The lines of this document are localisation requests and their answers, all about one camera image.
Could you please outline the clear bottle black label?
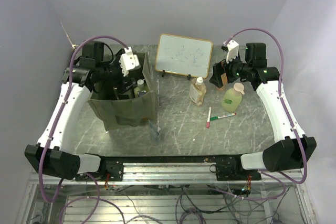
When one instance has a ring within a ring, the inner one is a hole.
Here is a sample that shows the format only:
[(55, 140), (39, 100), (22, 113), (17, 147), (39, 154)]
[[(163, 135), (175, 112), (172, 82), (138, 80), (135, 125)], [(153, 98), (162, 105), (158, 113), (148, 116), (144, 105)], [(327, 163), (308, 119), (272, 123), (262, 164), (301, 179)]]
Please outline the clear bottle black label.
[(132, 99), (132, 91), (124, 88), (113, 87), (114, 96), (117, 100)]

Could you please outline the orange bottle pink cap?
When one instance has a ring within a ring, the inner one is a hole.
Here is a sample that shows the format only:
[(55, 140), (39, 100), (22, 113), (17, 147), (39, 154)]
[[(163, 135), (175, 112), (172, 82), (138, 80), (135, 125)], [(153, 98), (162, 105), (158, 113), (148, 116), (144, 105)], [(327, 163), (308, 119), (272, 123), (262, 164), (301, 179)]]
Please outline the orange bottle pink cap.
[(218, 90), (224, 91), (226, 89), (227, 86), (227, 75), (224, 73), (221, 75), (221, 81), (222, 81), (222, 87), (217, 88)]

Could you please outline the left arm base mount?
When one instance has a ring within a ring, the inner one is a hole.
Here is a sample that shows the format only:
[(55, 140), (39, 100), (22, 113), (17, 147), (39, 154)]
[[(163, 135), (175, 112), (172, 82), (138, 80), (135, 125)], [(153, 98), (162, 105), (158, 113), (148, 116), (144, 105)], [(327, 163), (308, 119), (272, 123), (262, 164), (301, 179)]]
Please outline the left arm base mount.
[(95, 163), (84, 163), (80, 165), (75, 181), (92, 181), (88, 174), (99, 182), (110, 181), (120, 182), (123, 179), (124, 166), (121, 159), (100, 159)]

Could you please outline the amber pump soap bottle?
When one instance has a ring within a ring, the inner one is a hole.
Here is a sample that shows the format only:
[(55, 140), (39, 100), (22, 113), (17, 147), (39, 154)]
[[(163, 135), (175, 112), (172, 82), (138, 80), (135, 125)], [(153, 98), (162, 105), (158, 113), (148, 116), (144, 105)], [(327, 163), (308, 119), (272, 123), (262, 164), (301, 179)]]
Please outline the amber pump soap bottle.
[(201, 106), (206, 93), (206, 85), (202, 77), (194, 78), (191, 81), (189, 98), (197, 106)]

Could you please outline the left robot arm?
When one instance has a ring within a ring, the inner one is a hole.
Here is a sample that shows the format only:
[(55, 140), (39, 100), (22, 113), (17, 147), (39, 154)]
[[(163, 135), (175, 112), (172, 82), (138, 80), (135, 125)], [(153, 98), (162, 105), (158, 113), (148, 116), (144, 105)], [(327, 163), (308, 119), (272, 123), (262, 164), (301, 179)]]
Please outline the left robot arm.
[(61, 180), (72, 180), (78, 174), (84, 173), (88, 173), (94, 180), (102, 180), (107, 175), (107, 167), (99, 155), (75, 155), (67, 149), (79, 113), (94, 87), (90, 77), (93, 74), (96, 74), (99, 80), (111, 77), (109, 66), (89, 69), (75, 65), (78, 52), (92, 41), (90, 38), (74, 50), (70, 66), (65, 70), (61, 93), (50, 121), (36, 145), (26, 146), (25, 156), (38, 174), (41, 184), (44, 175)]

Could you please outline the clear bottle yellow label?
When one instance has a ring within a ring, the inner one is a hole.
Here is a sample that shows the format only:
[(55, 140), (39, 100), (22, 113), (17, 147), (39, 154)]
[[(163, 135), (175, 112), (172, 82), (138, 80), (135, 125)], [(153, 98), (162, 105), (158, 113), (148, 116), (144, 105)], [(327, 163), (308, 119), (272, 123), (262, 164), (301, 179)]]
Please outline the clear bottle yellow label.
[(142, 97), (142, 96), (146, 95), (147, 93), (148, 93), (147, 90), (140, 90), (140, 91), (138, 91), (138, 97)]

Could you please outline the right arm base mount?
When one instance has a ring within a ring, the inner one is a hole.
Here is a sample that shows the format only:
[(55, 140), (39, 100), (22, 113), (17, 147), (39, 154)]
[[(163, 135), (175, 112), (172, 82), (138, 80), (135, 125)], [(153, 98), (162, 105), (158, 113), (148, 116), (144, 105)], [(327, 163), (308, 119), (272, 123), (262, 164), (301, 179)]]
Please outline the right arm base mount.
[(215, 174), (217, 181), (245, 180), (240, 155), (215, 156)]

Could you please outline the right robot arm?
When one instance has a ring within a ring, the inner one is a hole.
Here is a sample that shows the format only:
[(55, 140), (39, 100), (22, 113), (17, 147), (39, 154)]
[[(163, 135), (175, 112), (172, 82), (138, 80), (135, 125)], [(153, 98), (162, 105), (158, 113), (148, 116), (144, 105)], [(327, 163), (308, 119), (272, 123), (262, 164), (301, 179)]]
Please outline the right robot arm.
[(232, 175), (241, 180), (252, 169), (279, 172), (304, 168), (317, 143), (314, 137), (306, 136), (295, 119), (280, 83), (279, 70), (267, 65), (266, 45), (247, 43), (244, 60), (240, 58), (238, 43), (233, 40), (221, 49), (227, 55), (213, 64), (210, 83), (221, 88), (225, 82), (249, 82), (266, 109), (275, 140), (262, 152), (243, 154), (240, 162), (231, 167)]

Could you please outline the yellow-green lotion bottle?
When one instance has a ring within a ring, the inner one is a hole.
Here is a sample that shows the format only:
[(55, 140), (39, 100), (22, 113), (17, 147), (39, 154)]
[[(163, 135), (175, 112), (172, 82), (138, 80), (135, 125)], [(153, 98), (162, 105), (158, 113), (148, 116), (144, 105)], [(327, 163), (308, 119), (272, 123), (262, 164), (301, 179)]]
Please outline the yellow-green lotion bottle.
[(146, 85), (144, 79), (139, 79), (139, 80), (137, 81), (137, 85), (136, 85), (136, 87), (135, 87), (134, 90), (133, 90), (133, 92), (134, 92), (134, 96), (135, 96), (136, 98), (138, 98), (138, 91), (140, 91), (140, 90), (147, 90), (147, 91), (148, 91), (148, 87), (147, 87), (147, 85)]

